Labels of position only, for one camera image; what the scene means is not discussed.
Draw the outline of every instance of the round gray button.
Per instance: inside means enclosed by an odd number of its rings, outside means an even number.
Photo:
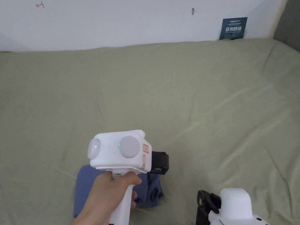
[[[98,156],[100,151],[100,141],[99,139],[92,139],[90,141],[90,144],[88,145],[88,158],[89,159],[94,159]]]
[[[135,157],[139,153],[140,147],[139,141],[132,136],[124,137],[119,143],[119,150],[126,158]]]

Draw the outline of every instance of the dark blue poster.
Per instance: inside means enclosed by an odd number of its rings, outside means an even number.
[[[244,37],[248,17],[223,19],[219,40],[234,40]]]

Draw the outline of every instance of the white plastic casing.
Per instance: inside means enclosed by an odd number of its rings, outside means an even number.
[[[269,225],[261,217],[252,214],[251,198],[244,189],[224,188],[220,198],[220,213],[211,211],[208,215],[211,225]]]
[[[152,147],[144,137],[142,130],[97,134],[94,139],[99,140],[99,146],[89,146],[88,150],[90,165],[106,171],[149,172]]]
[[[151,170],[152,147],[142,130],[100,133],[88,147],[90,165],[98,170],[112,171],[113,177],[129,171],[147,173]],[[121,203],[111,214],[109,224],[128,225],[133,185],[129,185]]]

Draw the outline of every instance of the handle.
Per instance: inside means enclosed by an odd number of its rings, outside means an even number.
[[[121,203],[112,213],[109,225],[128,225],[133,185],[129,185]]]

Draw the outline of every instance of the blue cloth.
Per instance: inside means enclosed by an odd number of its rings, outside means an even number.
[[[103,173],[90,165],[83,166],[76,178],[75,199],[74,199],[74,218],[76,218],[91,192],[96,177]],[[140,185],[135,185],[133,190],[137,192],[136,207],[151,208],[158,206],[158,200],[164,195],[159,180],[160,175],[143,173],[139,174],[142,179]]]

